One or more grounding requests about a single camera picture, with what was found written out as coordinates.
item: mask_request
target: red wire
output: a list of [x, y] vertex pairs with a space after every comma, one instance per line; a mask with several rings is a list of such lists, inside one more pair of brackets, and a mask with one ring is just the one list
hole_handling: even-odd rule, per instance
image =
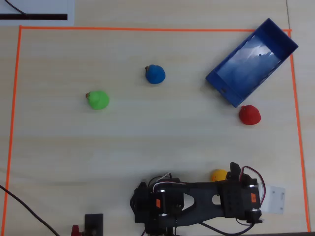
[[265, 181], [264, 181], [264, 179], [262, 178], [261, 174], [260, 174], [257, 170], [255, 170], [255, 169], [253, 169], [252, 167], [249, 167], [249, 166], [243, 166], [243, 167], [242, 167], [242, 170], [241, 170], [241, 173], [240, 173], [240, 176], [239, 176], [239, 181], [241, 181], [241, 179], [242, 179], [242, 175], [243, 175], [243, 173], [244, 173], [244, 169], [245, 169], [245, 168], [248, 168], [248, 169], [250, 169], [251, 171], [255, 172], [255, 173], [259, 176], [259, 178], [260, 178], [260, 181], [261, 181], [261, 184], [262, 184], [262, 187], [263, 187], [263, 190], [264, 190], [264, 193], [263, 193], [262, 198], [261, 198], [261, 201], [260, 201], [260, 205], [262, 205], [262, 203], [264, 202], [265, 196], [266, 196], [266, 185], [265, 185]]

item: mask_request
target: black stripe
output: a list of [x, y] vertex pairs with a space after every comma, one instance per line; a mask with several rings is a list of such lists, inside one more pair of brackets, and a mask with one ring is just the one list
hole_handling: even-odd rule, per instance
[[0, 14], [0, 20], [68, 20], [68, 14]]

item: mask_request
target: green ball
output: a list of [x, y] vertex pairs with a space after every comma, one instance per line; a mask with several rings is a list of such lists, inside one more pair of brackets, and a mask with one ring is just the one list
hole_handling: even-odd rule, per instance
[[87, 94], [89, 105], [94, 110], [102, 110], [109, 104], [109, 96], [103, 91], [91, 91]]

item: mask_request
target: red ball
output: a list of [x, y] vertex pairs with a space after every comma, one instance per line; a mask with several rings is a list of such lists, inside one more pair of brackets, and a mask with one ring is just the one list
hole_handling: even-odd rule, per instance
[[252, 105], [242, 106], [239, 116], [241, 121], [248, 125], [258, 124], [261, 120], [259, 110]]

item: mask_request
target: blue ball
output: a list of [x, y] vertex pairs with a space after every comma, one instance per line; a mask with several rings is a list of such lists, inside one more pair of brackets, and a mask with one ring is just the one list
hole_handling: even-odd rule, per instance
[[165, 79], [165, 71], [159, 65], [150, 65], [146, 71], [146, 78], [151, 84], [159, 84]]

